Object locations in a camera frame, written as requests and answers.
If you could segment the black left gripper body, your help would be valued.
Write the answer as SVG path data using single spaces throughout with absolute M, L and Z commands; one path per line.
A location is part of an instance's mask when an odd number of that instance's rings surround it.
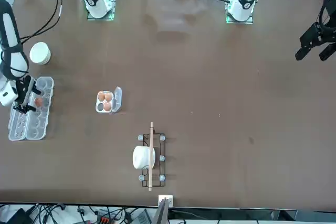
M 324 43 L 335 42 L 335 27 L 313 23 L 300 37 L 301 48 L 311 49 Z

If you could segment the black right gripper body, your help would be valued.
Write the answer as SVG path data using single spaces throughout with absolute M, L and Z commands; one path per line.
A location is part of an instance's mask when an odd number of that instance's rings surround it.
M 18 104 L 27 104 L 30 93 L 34 89 L 35 79 L 31 76 L 24 76 L 22 79 L 16 80 L 16 91 L 18 98 L 15 100 Z

